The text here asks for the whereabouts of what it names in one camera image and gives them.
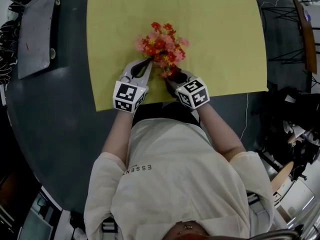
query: yellow paper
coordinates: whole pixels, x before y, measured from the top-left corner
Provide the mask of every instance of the yellow paper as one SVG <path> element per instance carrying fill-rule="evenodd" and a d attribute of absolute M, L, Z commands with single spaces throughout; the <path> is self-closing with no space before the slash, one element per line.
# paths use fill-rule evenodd
<path fill-rule="evenodd" d="M 113 108 L 116 81 L 125 66 L 142 58 L 138 35 L 151 23 L 170 23 L 187 38 L 179 65 L 204 80 L 210 96 L 267 90 L 267 61 L 256 0 L 88 0 L 87 49 L 97 111 Z M 172 100 L 153 71 L 144 103 Z"/>

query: white sleeve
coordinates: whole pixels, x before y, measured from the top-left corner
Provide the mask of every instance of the white sleeve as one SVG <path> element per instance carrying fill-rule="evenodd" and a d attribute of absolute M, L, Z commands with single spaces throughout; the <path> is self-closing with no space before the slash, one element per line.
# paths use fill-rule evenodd
<path fill-rule="evenodd" d="M 299 125 L 292 126 L 294 136 L 298 138 L 301 134 L 303 134 L 306 130 L 302 129 Z"/>
<path fill-rule="evenodd" d="M 101 224 L 111 216 L 110 209 L 120 178 L 126 166 L 117 156 L 104 152 L 93 164 L 88 196 L 84 208 L 84 224 L 88 240 L 101 240 Z"/>
<path fill-rule="evenodd" d="M 259 196 L 259 204 L 264 212 L 256 212 L 250 206 L 251 237 L 267 232 L 275 216 L 272 186 L 267 171 L 259 155 L 242 152 L 231 159 L 230 164 L 239 174 L 247 192 Z"/>

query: white t-shirt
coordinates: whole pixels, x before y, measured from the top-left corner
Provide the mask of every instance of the white t-shirt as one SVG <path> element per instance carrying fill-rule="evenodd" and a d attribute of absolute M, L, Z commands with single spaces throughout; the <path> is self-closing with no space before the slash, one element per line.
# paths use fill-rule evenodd
<path fill-rule="evenodd" d="M 257 153 L 228 162 L 200 127 L 165 118 L 137 123 L 128 153 L 128 169 L 106 152 L 93 165 L 84 211 L 89 240 L 102 239 L 111 215 L 124 240 L 161 240 L 180 221 L 197 221 L 212 236 L 249 238 L 270 228 L 272 188 Z M 247 192 L 259 195 L 266 221 L 250 209 Z"/>

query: red flower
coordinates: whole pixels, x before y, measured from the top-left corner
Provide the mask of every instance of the red flower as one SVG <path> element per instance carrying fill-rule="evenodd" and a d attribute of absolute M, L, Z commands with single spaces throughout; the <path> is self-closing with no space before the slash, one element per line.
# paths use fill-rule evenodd
<path fill-rule="evenodd" d="M 170 35 L 170 36 L 173 36 L 175 33 L 177 33 L 177 31 L 175 31 L 175 30 L 172 29 L 172 30 L 170 30 L 169 35 Z"/>
<path fill-rule="evenodd" d="M 166 29 L 166 30 L 172 30 L 172 25 L 167 23 L 167 24 L 164 24 L 163 27 Z"/>
<path fill-rule="evenodd" d="M 153 22 L 151 26 L 154 28 L 155 31 L 161 29 L 161 25 L 158 22 Z"/>
<path fill-rule="evenodd" d="M 157 39 L 155 40 L 154 47 L 155 47 L 157 50 L 163 49 L 163 48 L 165 47 L 165 45 L 166 45 L 166 42 L 163 41 L 162 39 L 157 38 Z"/>
<path fill-rule="evenodd" d="M 148 42 L 147 39 L 142 39 L 142 43 L 143 43 L 145 46 L 149 45 L 149 42 Z"/>
<path fill-rule="evenodd" d="M 160 62 L 161 59 L 162 59 L 162 56 L 161 56 L 160 54 L 156 54 L 156 55 L 154 56 L 154 58 L 153 58 L 153 60 L 154 60 L 155 62 Z"/>
<path fill-rule="evenodd" d="M 169 35 L 169 37 L 172 38 L 173 42 L 175 43 L 175 42 L 176 42 L 176 39 L 175 39 L 174 35 L 173 35 L 173 34 L 170 34 L 170 33 L 169 33 L 168 35 Z"/>
<path fill-rule="evenodd" d="M 170 71 L 171 71 L 172 74 L 174 74 L 175 72 L 178 72 L 177 66 L 176 66 L 176 65 L 172 65 L 172 66 L 170 67 Z"/>
<path fill-rule="evenodd" d="M 174 55 L 173 52 L 169 52 L 167 56 L 168 56 L 168 60 L 169 60 L 170 62 L 174 62 L 175 59 L 176 59 L 176 56 Z"/>
<path fill-rule="evenodd" d="M 156 54 L 156 48 L 152 45 L 147 45 L 145 48 L 144 48 L 144 52 L 148 55 L 148 56 L 153 56 Z"/>

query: forearm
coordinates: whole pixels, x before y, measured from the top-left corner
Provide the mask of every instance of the forearm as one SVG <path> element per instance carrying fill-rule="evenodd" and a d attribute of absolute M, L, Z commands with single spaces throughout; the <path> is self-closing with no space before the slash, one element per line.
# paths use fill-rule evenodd
<path fill-rule="evenodd" d="M 102 149 L 102 152 L 108 152 L 120 158 L 124 164 L 127 161 L 133 117 L 133 113 L 118 112 Z"/>
<path fill-rule="evenodd" d="M 290 138 L 288 139 L 288 144 L 294 143 L 296 141 L 296 135 L 293 132 L 290 136 Z"/>
<path fill-rule="evenodd" d="M 228 161 L 236 154 L 246 151 L 236 133 L 209 103 L 200 106 L 197 111 L 211 137 L 215 150 Z"/>

